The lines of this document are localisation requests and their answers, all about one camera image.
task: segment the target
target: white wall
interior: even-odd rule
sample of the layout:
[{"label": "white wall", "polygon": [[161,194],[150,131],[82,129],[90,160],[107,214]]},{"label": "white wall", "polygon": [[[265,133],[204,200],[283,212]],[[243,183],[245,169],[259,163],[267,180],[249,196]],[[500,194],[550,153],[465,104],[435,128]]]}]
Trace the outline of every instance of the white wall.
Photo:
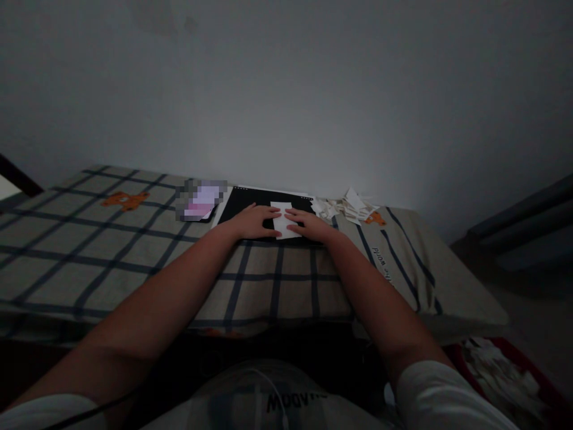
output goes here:
[{"label": "white wall", "polygon": [[2,153],[353,185],[452,241],[571,172],[570,3],[3,1]]}]

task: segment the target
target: plaid bedsheet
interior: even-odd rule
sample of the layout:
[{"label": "plaid bedsheet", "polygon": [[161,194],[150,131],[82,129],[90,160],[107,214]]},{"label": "plaid bedsheet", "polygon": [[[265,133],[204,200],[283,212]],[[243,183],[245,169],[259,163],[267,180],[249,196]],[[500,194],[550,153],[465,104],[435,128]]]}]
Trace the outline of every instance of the plaid bedsheet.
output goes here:
[{"label": "plaid bedsheet", "polygon": [[[0,217],[0,310],[100,321],[210,229],[175,219],[186,179],[96,165]],[[133,211],[101,205],[116,192],[150,195]],[[250,336],[352,318],[324,248],[242,241],[190,328]]]},{"label": "plaid bedsheet", "polygon": [[[73,342],[210,230],[176,219],[181,176],[95,165],[0,217],[0,336]],[[111,195],[149,193],[133,211]],[[507,314],[414,211],[332,219],[438,339],[481,335]],[[271,324],[353,321],[323,247],[242,241],[189,330],[247,337]]]}]

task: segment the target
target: black notebook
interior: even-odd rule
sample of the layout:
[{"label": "black notebook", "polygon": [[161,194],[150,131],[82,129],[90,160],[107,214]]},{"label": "black notebook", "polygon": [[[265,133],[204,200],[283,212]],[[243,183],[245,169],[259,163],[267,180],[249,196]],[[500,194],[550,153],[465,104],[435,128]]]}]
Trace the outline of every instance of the black notebook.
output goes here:
[{"label": "black notebook", "polygon": [[[314,214],[315,212],[312,210],[312,200],[312,197],[297,196],[277,191],[265,191],[236,186],[233,188],[231,194],[229,195],[225,209],[221,214],[219,224],[230,220],[232,217],[237,215],[253,202],[256,203],[257,206],[270,206],[272,201],[289,202],[295,209],[300,209]],[[263,221],[263,227],[274,230],[275,225],[273,224],[273,220],[268,219]],[[276,238],[260,238],[256,240],[261,242],[277,241]],[[320,242],[314,242],[305,237],[280,239],[278,242],[285,245],[322,245]]]}]

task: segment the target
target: white shirt sleeve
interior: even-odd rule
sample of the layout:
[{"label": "white shirt sleeve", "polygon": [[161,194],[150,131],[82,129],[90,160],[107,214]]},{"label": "white shirt sleeve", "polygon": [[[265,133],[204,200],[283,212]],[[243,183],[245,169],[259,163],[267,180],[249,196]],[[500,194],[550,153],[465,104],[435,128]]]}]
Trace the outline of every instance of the white shirt sleeve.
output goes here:
[{"label": "white shirt sleeve", "polygon": [[519,430],[457,371],[437,361],[421,361],[404,370],[396,399],[408,430]]},{"label": "white shirt sleeve", "polygon": [[[54,394],[23,403],[0,414],[0,430],[40,430],[74,415],[97,408],[90,399],[75,394]],[[69,430],[106,430],[102,413],[68,427]]]}]

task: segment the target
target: hand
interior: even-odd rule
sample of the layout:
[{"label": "hand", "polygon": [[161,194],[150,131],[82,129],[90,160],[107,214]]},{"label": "hand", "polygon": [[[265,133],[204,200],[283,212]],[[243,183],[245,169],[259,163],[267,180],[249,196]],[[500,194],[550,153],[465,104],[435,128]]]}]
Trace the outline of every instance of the hand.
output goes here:
[{"label": "hand", "polygon": [[304,227],[289,225],[286,228],[310,240],[325,244],[330,238],[341,234],[338,230],[326,224],[322,219],[312,213],[299,209],[285,209],[285,211],[288,213],[285,215],[286,219],[304,224]]},{"label": "hand", "polygon": [[221,225],[226,225],[236,235],[237,240],[279,237],[281,232],[263,227],[264,220],[281,216],[277,213],[279,211],[280,209],[272,206],[257,206],[253,203]]}]

